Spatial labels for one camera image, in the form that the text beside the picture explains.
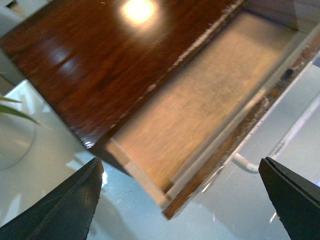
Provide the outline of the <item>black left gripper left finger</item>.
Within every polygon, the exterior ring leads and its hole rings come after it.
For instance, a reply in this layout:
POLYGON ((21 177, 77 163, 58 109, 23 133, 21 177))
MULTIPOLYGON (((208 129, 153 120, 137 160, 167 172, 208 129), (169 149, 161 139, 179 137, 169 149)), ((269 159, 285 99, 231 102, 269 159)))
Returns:
POLYGON ((33 206, 0 228, 2 240, 85 240, 104 172, 95 157, 33 206))

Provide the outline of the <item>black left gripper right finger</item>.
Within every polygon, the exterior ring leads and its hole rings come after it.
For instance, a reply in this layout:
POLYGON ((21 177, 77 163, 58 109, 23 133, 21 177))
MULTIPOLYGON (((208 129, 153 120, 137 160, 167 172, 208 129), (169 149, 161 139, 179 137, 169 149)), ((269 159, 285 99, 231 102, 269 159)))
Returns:
POLYGON ((259 174, 276 213, 292 240, 320 238, 320 187, 270 157, 259 174))

